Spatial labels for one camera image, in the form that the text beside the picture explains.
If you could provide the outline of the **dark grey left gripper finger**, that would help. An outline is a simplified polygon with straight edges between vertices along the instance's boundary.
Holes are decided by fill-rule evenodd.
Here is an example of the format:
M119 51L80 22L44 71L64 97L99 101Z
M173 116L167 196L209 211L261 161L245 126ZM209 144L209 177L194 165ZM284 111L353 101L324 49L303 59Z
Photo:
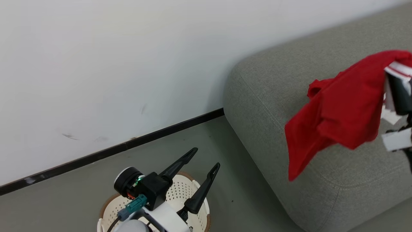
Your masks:
M185 153L177 161L175 161L169 167L167 167L164 171L162 171L159 174L159 176L165 179L166 181L172 181L175 175L181 170L181 168L190 162L190 160L194 157L197 151L198 151L198 148L193 147L190 151Z
M200 185L200 187L194 193L194 195L191 198L189 198L187 201L185 201L184 210L186 212L197 214L200 211L201 206L207 197L207 194L213 184L213 181L219 169L220 169L220 163L217 162L215 166L213 166L212 169L209 171L209 173L206 176L205 181Z

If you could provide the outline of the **left gripper body with black motor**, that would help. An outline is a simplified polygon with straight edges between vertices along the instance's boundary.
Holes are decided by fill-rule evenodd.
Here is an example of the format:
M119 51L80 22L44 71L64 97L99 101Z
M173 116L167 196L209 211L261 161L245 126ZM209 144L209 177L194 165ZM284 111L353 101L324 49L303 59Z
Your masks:
M187 212L180 216L166 201L172 181L152 172L143 175L135 167L123 170L114 182L115 190L130 203L117 214L117 232L150 232L151 226L160 232L189 232Z

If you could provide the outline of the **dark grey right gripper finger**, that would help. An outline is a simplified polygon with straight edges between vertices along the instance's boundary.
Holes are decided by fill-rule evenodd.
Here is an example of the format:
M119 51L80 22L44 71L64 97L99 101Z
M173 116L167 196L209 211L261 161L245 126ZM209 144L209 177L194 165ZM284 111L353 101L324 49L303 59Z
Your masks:
M404 78L399 78L396 75L387 73L387 79L389 81L390 95L393 101L394 111L400 115L411 114L412 103L411 103L411 92L409 81Z

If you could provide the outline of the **right gripper body with white band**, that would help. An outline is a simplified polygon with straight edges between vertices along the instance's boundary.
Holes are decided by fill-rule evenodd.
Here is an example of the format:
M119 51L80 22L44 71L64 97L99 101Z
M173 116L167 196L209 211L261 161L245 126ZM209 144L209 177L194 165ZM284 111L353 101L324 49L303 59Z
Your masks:
M386 131L382 135L382 140L387 151L403 151L412 170L412 115L408 115L405 126L398 130Z

